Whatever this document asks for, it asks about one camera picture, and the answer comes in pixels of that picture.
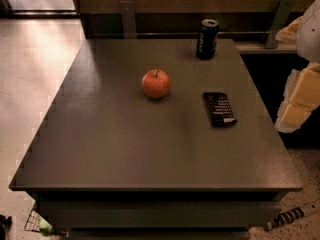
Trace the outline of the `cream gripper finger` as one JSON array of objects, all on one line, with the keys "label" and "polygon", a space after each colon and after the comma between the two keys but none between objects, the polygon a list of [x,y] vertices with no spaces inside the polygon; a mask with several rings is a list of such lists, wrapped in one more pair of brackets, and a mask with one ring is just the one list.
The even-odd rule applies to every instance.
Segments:
[{"label": "cream gripper finger", "polygon": [[302,71],[293,69],[284,89],[275,128],[292,133],[320,106],[320,64],[309,63]]},{"label": "cream gripper finger", "polygon": [[298,17],[288,26],[281,29],[275,36],[275,39],[282,43],[296,43],[298,40],[299,27],[302,17]]}]

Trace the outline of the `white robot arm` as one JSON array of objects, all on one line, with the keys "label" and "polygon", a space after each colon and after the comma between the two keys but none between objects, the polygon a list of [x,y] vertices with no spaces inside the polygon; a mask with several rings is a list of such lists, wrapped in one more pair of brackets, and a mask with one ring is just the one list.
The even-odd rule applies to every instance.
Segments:
[{"label": "white robot arm", "polygon": [[309,62],[302,71],[291,71],[277,113],[275,128],[281,133],[292,133],[320,106],[320,0],[280,30],[275,39],[295,43],[297,54]]}]

